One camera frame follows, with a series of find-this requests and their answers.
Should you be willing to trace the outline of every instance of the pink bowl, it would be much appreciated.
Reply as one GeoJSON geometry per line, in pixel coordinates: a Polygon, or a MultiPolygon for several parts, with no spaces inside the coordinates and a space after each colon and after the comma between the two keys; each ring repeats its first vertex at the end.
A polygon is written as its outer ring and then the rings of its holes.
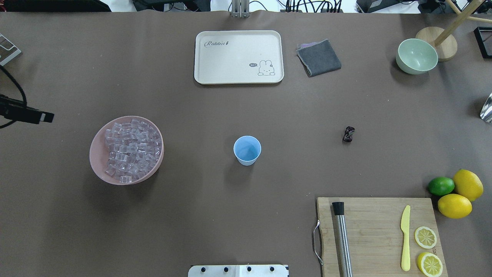
{"type": "Polygon", "coordinates": [[[89,150],[89,160],[91,162],[91,167],[94,173],[97,175],[97,177],[101,178],[101,180],[113,185],[130,185],[147,180],[150,176],[152,176],[152,174],[154,174],[157,171],[160,164],[162,163],[163,157],[164,157],[164,138],[162,137],[159,128],[149,119],[140,116],[133,116],[133,115],[119,117],[117,119],[108,122],[108,124],[104,125],[101,128],[101,130],[99,130],[99,132],[97,132],[97,134],[95,135],[91,143],[91,149],[89,150]],[[160,137],[162,138],[162,151],[160,152],[160,156],[159,159],[157,160],[155,167],[149,173],[147,173],[145,176],[143,176],[142,178],[136,181],[133,181],[128,184],[122,184],[120,183],[120,181],[116,180],[114,177],[111,177],[108,174],[106,174],[106,172],[104,172],[107,168],[107,162],[109,157],[109,150],[108,147],[106,147],[104,134],[106,132],[106,129],[111,129],[115,122],[120,124],[130,123],[132,119],[144,120],[148,122],[150,126],[154,127],[157,130],[160,137]]]}

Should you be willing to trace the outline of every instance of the green lime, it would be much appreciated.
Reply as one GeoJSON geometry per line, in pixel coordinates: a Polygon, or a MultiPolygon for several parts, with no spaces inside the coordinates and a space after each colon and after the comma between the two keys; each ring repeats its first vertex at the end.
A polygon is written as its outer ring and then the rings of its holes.
{"type": "Polygon", "coordinates": [[[437,177],[429,182],[429,186],[427,188],[430,193],[443,196],[450,194],[455,189],[455,183],[451,178],[437,177]]]}

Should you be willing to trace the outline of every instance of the lemon slice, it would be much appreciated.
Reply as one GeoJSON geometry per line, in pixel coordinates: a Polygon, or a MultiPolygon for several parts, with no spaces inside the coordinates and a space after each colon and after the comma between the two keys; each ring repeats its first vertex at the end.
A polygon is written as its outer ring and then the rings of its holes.
{"type": "Polygon", "coordinates": [[[424,252],[417,258],[417,266],[427,277],[439,277],[442,274],[442,262],[436,255],[424,252]]]}
{"type": "Polygon", "coordinates": [[[437,243],[437,236],[431,228],[420,226],[415,230],[415,241],[420,247],[431,249],[437,243]]]}

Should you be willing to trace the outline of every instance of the yellow knife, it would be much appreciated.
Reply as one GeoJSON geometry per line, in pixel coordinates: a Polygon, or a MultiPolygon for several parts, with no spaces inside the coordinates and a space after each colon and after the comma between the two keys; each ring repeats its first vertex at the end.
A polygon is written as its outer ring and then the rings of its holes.
{"type": "Polygon", "coordinates": [[[403,231],[403,251],[401,253],[401,269],[404,271],[410,270],[410,245],[408,233],[410,229],[410,206],[407,205],[401,215],[400,228],[403,231]]]}

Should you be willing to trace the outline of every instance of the round wooden base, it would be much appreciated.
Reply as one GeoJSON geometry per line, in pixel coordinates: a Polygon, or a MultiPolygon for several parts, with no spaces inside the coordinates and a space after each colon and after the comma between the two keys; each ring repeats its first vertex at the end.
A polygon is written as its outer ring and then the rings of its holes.
{"type": "Polygon", "coordinates": [[[415,38],[424,40],[434,47],[440,62],[450,60],[458,51],[458,43],[453,35],[449,35],[440,45],[435,46],[435,39],[444,31],[439,27],[427,27],[420,30],[415,38]]]}

